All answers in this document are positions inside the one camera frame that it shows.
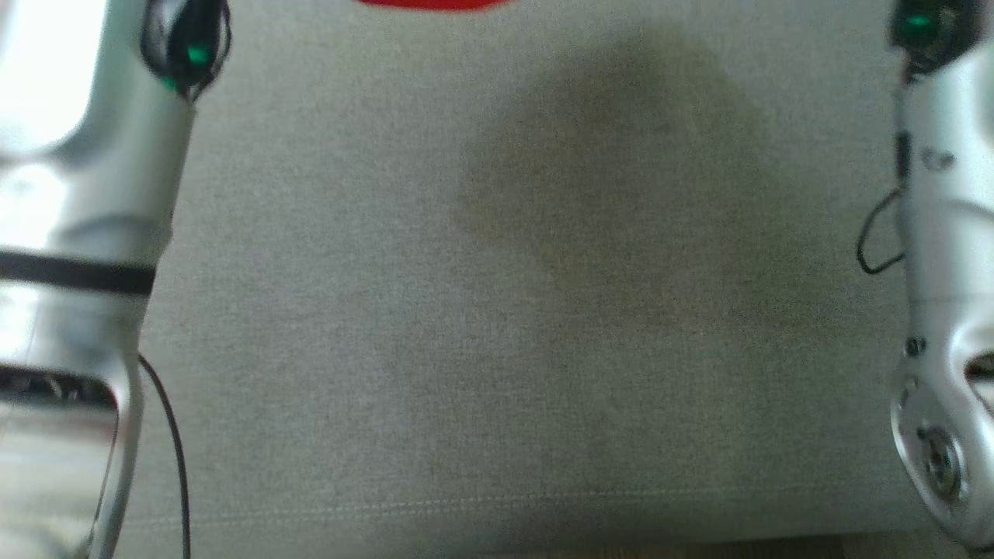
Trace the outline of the red and white jersey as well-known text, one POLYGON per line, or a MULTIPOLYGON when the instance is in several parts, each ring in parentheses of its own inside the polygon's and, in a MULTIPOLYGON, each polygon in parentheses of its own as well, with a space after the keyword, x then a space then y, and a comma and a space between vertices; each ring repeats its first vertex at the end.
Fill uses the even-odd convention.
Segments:
POLYGON ((503 5, 512 0, 358 0, 359 3, 388 8, 427 12, 473 12, 503 5))

